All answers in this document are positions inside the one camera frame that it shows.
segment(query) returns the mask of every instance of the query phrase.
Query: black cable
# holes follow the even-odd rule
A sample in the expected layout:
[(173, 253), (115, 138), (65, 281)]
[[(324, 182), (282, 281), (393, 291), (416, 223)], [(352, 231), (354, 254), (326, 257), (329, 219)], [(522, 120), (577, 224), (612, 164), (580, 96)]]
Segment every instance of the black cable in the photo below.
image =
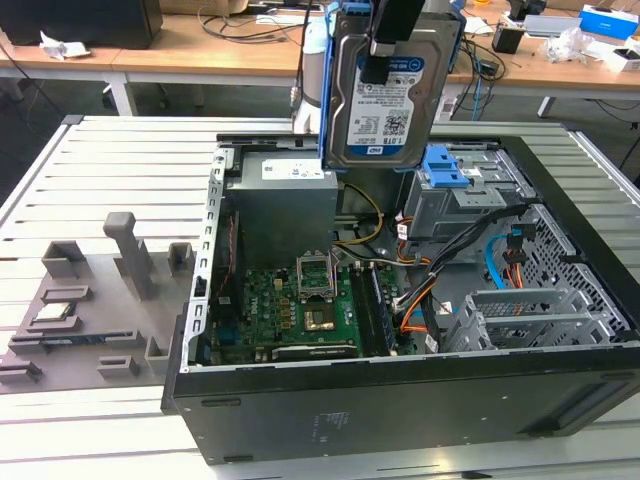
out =
[(633, 110), (634, 108), (638, 108), (640, 107), (640, 102), (636, 103), (635, 105), (631, 106), (631, 107), (616, 107), (615, 105), (611, 105), (608, 102), (605, 102), (604, 100), (598, 100), (600, 103), (605, 104), (607, 107), (611, 107), (615, 110)]
[(201, 22), (200, 25), (202, 26), (202, 29), (205, 32), (207, 32), (209, 35), (212, 35), (216, 38), (221, 38), (222, 40), (227, 40), (227, 41), (236, 42), (236, 43), (248, 43), (251, 45), (255, 45), (258, 43), (274, 43), (274, 42), (286, 41), (287, 39), (285, 38), (274, 37), (274, 34), (279, 32), (284, 32), (286, 30), (291, 30), (294, 28), (300, 28), (300, 25), (287, 25), (284, 27), (274, 28), (272, 30), (266, 30), (264, 32), (251, 33), (248, 35), (225, 35), (220, 31), (216, 32), (215, 30), (212, 30), (207, 26), (209, 23), (219, 18), (224, 18), (224, 17), (219, 17), (219, 16), (209, 17), (203, 22)]
[[(484, 104), (481, 105), (477, 111), (480, 112), (478, 119), (482, 118), (482, 115), (484, 114), (484, 109), (487, 107), (487, 105), (489, 105), (489, 103), (493, 100), (493, 95), (491, 95), (491, 91), (493, 90), (493, 87), (495, 85), (495, 82), (497, 80), (500, 80), (502, 77), (504, 77), (506, 71), (507, 71), (507, 67), (504, 63), (504, 61), (497, 56), (495, 53), (493, 53), (492, 51), (488, 50), (485, 47), (482, 47), (481, 45), (478, 45), (477, 43), (468, 40), (466, 35), (463, 37), (462, 40), (463, 45), (460, 47), (460, 51), (462, 53), (465, 53), (466, 55), (469, 56), (469, 60), (471, 61), (471, 68), (472, 68), (472, 74), (471, 74), (471, 81), (469, 82), (469, 84), (467, 85), (466, 89), (464, 90), (464, 93), (462, 94), (462, 97), (460, 98), (460, 101), (456, 104), (455, 108), (453, 109), (453, 112), (451, 113), (451, 117), (453, 117), (459, 109), (462, 110), (466, 110), (466, 111), (473, 111), (474, 108), (467, 108), (463, 106), (463, 103), (465, 101), (465, 99), (467, 98), (467, 95), (469, 94), (469, 90), (471, 90), (471, 87), (476, 84), (476, 92), (473, 95), (473, 98), (475, 100), (476, 95), (479, 93), (477, 92), (477, 83), (476, 83), (476, 75), (479, 75), (483, 80), (487, 81), (489, 83), (489, 90), (487, 92), (486, 95), (483, 95), (480, 97), (480, 100), (484, 99)], [(486, 73), (480, 72), (478, 70), (478, 63), (481, 61), (481, 58), (478, 56), (478, 52), (477, 49), (480, 48), (481, 50), (485, 50), (486, 52), (490, 53), (493, 57), (495, 57), (499, 62), (500, 62), (500, 66), (498, 67), (498, 70), (496, 71), (496, 73), (494, 75), (487, 75)]]
[(11, 55), (9, 55), (9, 52), (7, 52), (7, 50), (4, 48), (2, 43), (0, 43), (0, 50), (2, 50), (2, 53), (4, 53), (6, 55), (6, 57), (13, 64), (13, 66), (16, 67), (20, 71), (20, 73), (22, 73), (22, 75), (24, 75), (24, 78), (26, 78), (29, 81), (29, 83), (31, 83), (33, 86), (36, 87), (36, 89), (40, 92), (40, 95), (42, 95), (47, 100), (47, 102), (49, 102), (49, 104), (53, 107), (53, 109), (56, 111), (56, 113), (58, 115), (60, 115), (60, 118), (64, 118), (65, 115), (64, 115), (64, 113), (62, 113), (62, 110), (60, 110), (60, 108), (58, 108), (58, 105), (56, 105), (54, 103), (54, 101), (49, 98), (49, 95), (44, 93), (44, 90), (42, 90), (42, 88), (40, 88), (40, 86), (36, 83), (36, 81), (33, 78), (31, 78), (29, 75), (27, 75), (27, 72), (25, 72), (22, 69), (22, 67), (20, 65), (18, 65), (18, 62), (16, 62), (13, 59), (13, 57), (11, 57)]
[(20, 157), (17, 157), (13, 153), (9, 153), (6, 150), (0, 150), (0, 155), (4, 155), (5, 157), (10, 158), (11, 160), (16, 161), (18, 163), (24, 162), (24, 160), (22, 160)]
[(620, 122), (624, 122), (624, 123), (631, 123), (631, 124), (633, 124), (633, 123), (637, 123), (637, 122), (636, 122), (636, 121), (634, 121), (634, 120), (625, 120), (624, 118), (620, 118), (620, 117), (618, 117), (618, 116), (614, 115), (613, 113), (611, 113), (609, 110), (607, 110), (606, 108), (604, 108), (604, 107), (602, 106), (602, 104), (600, 103), (600, 100), (594, 100), (594, 102), (596, 103), (596, 105), (598, 105), (598, 107), (600, 107), (600, 109), (601, 109), (604, 113), (606, 113), (606, 114), (607, 114), (607, 115), (609, 115), (610, 117), (615, 118), (616, 120), (618, 120), (618, 121), (620, 121)]
[(474, 47), (474, 55), (476, 54), (476, 48), (479, 48), (480, 50), (484, 50), (485, 52), (487, 52), (489, 55), (491, 55), (493, 58), (495, 58), (496, 60), (498, 60), (498, 62), (500, 63), (500, 66), (502, 67), (502, 72), (500, 72), (500, 74), (498, 74), (498, 72), (496, 72), (496, 75), (493, 76), (485, 76), (485, 74), (478, 72), (478, 74), (482, 77), (483, 80), (487, 80), (487, 81), (497, 81), (500, 80), (502, 77), (505, 76), (505, 74), (507, 73), (507, 65), (504, 63), (504, 60), (502, 60), (502, 58), (500, 58), (498, 55), (495, 54), (495, 52), (492, 52), (491, 50), (489, 50), (486, 47), (483, 47), (482, 45), (478, 45), (476, 42), (474, 42), (473, 40), (466, 40), (466, 43), (473, 45)]
[(22, 116), (22, 113), (20, 113), (20, 110), (18, 109), (18, 106), (11, 101), (11, 98), (9, 98), (9, 94), (7, 92), (5, 92), (2, 88), (0, 88), (0, 92), (3, 93), (3, 95), (8, 98), (7, 103), (11, 106), (11, 108), (13, 109), (13, 111), (16, 113), (16, 116), (20, 119), (20, 121), (22, 123), (25, 124), (25, 126), (29, 129), (29, 131), (31, 133), (33, 133), (36, 137), (38, 137), (40, 140), (42, 140), (43, 142), (46, 142), (47, 139), (44, 138), (42, 135), (40, 135), (38, 132), (36, 132), (33, 127), (31, 126), (31, 124)]
[(501, 218), (520, 216), (528, 209), (529, 205), (518, 204), (494, 210), (480, 217), (464, 230), (458, 232), (431, 258), (431, 263), (429, 263), (426, 269), (426, 278), (420, 285), (404, 294), (401, 297), (402, 301), (400, 303), (402, 305), (410, 305), (421, 292), (428, 288), (432, 281), (435, 281), (435, 278), (442, 271), (446, 263), (453, 260), (459, 252), (478, 241), (489, 224)]
[[(463, 53), (466, 53), (467, 55), (469, 55), (469, 59), (471, 60), (471, 65), (475, 65), (475, 60), (473, 58), (473, 54), (470, 51), (463, 50), (463, 49), (460, 49), (460, 51), (463, 52)], [(457, 105), (453, 109), (453, 112), (451, 112), (451, 118), (453, 118), (453, 116), (458, 112), (458, 109), (461, 108), (462, 103), (464, 102), (464, 99), (467, 97), (467, 94), (469, 93), (469, 90), (471, 90), (471, 87), (473, 86), (475, 81), (476, 81), (476, 69), (475, 69), (475, 66), (474, 66), (472, 68), (472, 70), (471, 70), (471, 80), (469, 81), (469, 84), (467, 85), (467, 88), (465, 89), (464, 93), (462, 94), (462, 97), (460, 98), (460, 101), (457, 103)]]
[(622, 167), (624, 167), (625, 163), (627, 163), (627, 160), (629, 160), (629, 158), (631, 158), (631, 154), (633, 153), (633, 151), (636, 149), (636, 147), (638, 146), (638, 143), (640, 143), (640, 136), (638, 136), (638, 138), (636, 138), (636, 141), (633, 142), (633, 145), (631, 145), (631, 148), (629, 149), (629, 151), (627, 152), (627, 154), (624, 156), (624, 158), (622, 159), (622, 163), (620, 164), (620, 166), (618, 167), (620, 170), (622, 170)]

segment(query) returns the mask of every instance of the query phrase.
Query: black computer case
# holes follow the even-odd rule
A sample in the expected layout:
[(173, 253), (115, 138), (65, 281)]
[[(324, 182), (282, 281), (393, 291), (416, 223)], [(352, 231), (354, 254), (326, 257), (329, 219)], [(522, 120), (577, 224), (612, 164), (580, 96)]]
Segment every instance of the black computer case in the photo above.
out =
[(88, 47), (145, 49), (162, 26), (158, 0), (0, 0), (0, 28), (15, 46), (40, 31)]

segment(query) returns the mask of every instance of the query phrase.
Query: table leg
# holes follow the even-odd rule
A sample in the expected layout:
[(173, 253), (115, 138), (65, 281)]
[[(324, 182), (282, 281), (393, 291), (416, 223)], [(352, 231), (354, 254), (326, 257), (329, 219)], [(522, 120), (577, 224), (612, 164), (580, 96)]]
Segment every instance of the table leg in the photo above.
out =
[(194, 107), (204, 107), (204, 88), (202, 85), (193, 85), (193, 106)]
[(545, 118), (549, 114), (549, 110), (553, 107), (553, 104), (556, 101), (556, 97), (544, 97), (544, 100), (540, 104), (540, 108), (538, 109), (538, 116), (540, 118)]
[(131, 84), (127, 82), (127, 78), (123, 73), (115, 73), (105, 76), (105, 81), (111, 85), (111, 93), (116, 102), (116, 108), (119, 115), (137, 115), (136, 101), (133, 98)]

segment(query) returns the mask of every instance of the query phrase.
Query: plastic bag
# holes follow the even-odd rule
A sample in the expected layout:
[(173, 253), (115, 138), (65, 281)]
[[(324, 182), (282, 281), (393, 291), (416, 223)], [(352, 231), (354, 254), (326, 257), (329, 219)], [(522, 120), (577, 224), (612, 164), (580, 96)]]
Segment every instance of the plastic bag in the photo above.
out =
[(586, 63), (587, 59), (582, 52), (591, 42), (593, 42), (592, 36), (585, 35), (580, 28), (575, 27), (565, 30), (558, 38), (548, 38), (540, 50), (553, 63), (566, 60), (580, 60)]

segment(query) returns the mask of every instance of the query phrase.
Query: aluminum workbench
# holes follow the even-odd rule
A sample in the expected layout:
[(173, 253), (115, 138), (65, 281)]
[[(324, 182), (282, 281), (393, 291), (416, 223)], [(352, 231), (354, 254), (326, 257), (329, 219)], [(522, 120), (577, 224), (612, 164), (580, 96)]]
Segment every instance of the aluminum workbench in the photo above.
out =
[[(87, 254), (117, 252), (101, 230), (130, 210), (151, 251), (195, 241), (216, 133), (288, 132), (279, 119), (85, 117), (62, 125), (0, 209), (0, 353), (45, 270), (51, 240)], [(581, 134), (555, 124), (451, 122), (434, 133), (508, 128), (529, 147), (640, 278), (640, 195)], [(179, 416), (160, 412), (162, 387), (0, 396), (0, 478), (589, 479), (640, 476), (640, 397), (567, 438), (209, 468)]]

